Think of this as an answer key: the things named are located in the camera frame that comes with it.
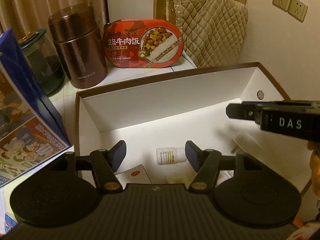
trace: beige quilted fabric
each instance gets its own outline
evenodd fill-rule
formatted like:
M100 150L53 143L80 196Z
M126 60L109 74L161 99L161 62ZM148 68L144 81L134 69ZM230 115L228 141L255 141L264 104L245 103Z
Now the beige quilted fabric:
M198 68L236 63L248 22L247 7L233 0L173 0L184 50ZM169 19L169 0L166 6Z

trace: curtain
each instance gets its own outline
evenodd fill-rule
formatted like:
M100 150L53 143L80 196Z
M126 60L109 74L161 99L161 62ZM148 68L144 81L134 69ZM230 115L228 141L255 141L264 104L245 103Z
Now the curtain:
M49 32L48 18L56 11L81 2L92 2L102 33L108 19L106 0L0 0L0 32L12 27L17 39L39 28Z

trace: table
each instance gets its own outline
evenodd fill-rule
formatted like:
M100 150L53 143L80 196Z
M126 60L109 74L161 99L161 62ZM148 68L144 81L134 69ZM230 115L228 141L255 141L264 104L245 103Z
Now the table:
M182 56L168 68L162 69L155 69L155 68L134 68L134 69L121 69L114 67L111 63L107 63L108 67L108 75L106 78L96 85L103 86L106 84L121 82L129 79L136 79L142 78L151 75L159 75L163 73L175 72L180 70L192 69L196 68L196 65L192 62L192 60L183 52ZM73 87L70 81L66 78L65 84L63 88L56 93L55 95L51 96L49 99L52 101L53 105L59 113L61 114L64 126L66 128L67 134L73 144L73 137L74 137L74 111L75 111L75 100L76 100L76 93L81 91L81 89L77 89ZM69 148L67 151L73 151L73 147ZM0 234L4 234L4 215L5 213L11 213L12 210L10 208L10 195L13 189L22 183L25 179L30 177L32 174L40 170L42 167L47 165L49 162L60 156L61 154L51 158L47 162L40 164L39 166L35 167L31 171L27 172L26 174L20 176L19 178L15 179L13 182L9 183L8 185L0 188Z

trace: bottle label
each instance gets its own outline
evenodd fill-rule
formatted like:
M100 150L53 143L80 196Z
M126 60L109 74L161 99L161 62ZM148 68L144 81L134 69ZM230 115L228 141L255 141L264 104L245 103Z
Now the bottle label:
M173 151L163 151L160 152L161 164L171 164L174 163Z

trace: glass jar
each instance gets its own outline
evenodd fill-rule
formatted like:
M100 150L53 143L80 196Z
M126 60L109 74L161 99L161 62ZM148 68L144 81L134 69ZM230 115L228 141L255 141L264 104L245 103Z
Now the glass jar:
M49 96L62 88L65 74L45 33L46 29L38 29L26 34L18 43L40 87Z

